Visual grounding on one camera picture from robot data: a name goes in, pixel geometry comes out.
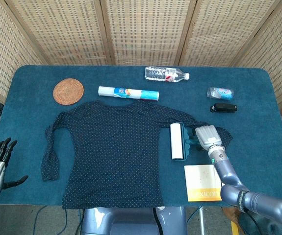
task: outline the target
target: navy polka dot shirt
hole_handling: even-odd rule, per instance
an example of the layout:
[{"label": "navy polka dot shirt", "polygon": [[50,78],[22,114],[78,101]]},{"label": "navy polka dot shirt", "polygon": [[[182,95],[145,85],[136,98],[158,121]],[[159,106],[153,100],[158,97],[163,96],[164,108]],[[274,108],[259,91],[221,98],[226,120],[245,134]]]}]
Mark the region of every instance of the navy polka dot shirt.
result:
[{"label": "navy polka dot shirt", "polygon": [[[62,112],[46,130],[42,178],[58,178],[54,131],[67,128],[76,156],[63,196],[64,209],[162,206],[158,138],[161,128],[175,122],[191,128],[207,125],[189,114],[142,100],[126,106],[93,101]],[[222,128],[217,131],[227,146],[231,135]]]}]

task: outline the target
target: lint roller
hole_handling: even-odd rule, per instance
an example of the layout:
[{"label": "lint roller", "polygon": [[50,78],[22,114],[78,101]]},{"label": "lint roller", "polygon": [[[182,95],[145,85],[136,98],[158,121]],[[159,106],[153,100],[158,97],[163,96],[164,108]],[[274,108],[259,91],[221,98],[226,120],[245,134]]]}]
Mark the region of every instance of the lint roller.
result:
[{"label": "lint roller", "polygon": [[170,125],[170,139],[172,160],[185,161],[190,154],[190,144],[199,143],[189,138],[188,131],[183,123],[173,123]]}]

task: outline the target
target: blue tablecloth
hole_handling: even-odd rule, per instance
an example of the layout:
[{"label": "blue tablecloth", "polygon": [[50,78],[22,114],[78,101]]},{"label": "blue tablecloth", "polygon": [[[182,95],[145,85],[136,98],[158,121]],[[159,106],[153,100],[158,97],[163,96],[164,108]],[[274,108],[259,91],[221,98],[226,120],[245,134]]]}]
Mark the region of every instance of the blue tablecloth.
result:
[{"label": "blue tablecloth", "polygon": [[[23,175],[28,180],[2,191],[0,204],[61,205],[74,163],[74,147],[67,130],[55,133],[55,150],[60,160],[60,178],[43,182],[41,160],[47,145],[45,128],[62,111],[84,102],[102,100],[109,105],[133,102],[98,96],[98,86],[159,91],[158,104],[193,115],[197,120],[227,129],[233,140],[227,154],[240,179],[251,191],[260,191],[282,199],[282,120],[274,90],[266,71],[245,68],[179,67],[190,73],[188,81],[167,83],[144,78],[144,66],[23,66],[12,80],[0,121],[0,141],[18,140],[5,181]],[[52,96],[55,85],[75,78],[84,86],[82,99],[71,106],[57,104]],[[206,96],[208,87],[234,90],[230,103],[238,106],[231,113],[211,113],[209,107],[220,100]],[[165,206],[225,206],[223,202],[188,202],[184,166],[210,164],[207,152],[191,149],[187,161],[171,160],[169,129],[163,129],[159,141],[159,181]]]}]

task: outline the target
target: paper card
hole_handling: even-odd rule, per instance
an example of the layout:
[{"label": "paper card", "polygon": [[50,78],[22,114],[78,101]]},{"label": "paper card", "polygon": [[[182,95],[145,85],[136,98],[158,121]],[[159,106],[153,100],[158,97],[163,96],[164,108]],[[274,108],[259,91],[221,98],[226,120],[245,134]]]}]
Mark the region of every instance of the paper card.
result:
[{"label": "paper card", "polygon": [[189,202],[221,201],[222,183],[213,165],[185,165]]}]

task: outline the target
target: plastic water bottle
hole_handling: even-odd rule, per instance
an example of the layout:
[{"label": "plastic water bottle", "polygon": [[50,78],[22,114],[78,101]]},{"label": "plastic water bottle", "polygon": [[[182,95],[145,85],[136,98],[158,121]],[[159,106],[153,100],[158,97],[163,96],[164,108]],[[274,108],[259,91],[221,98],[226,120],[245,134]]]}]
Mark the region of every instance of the plastic water bottle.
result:
[{"label": "plastic water bottle", "polygon": [[233,90],[218,87],[210,87],[207,91],[207,97],[230,100],[233,98]]},{"label": "plastic water bottle", "polygon": [[188,80],[190,74],[183,73],[179,69],[148,66],[145,68],[145,78],[148,80],[162,81],[162,82],[179,82],[181,80]]}]

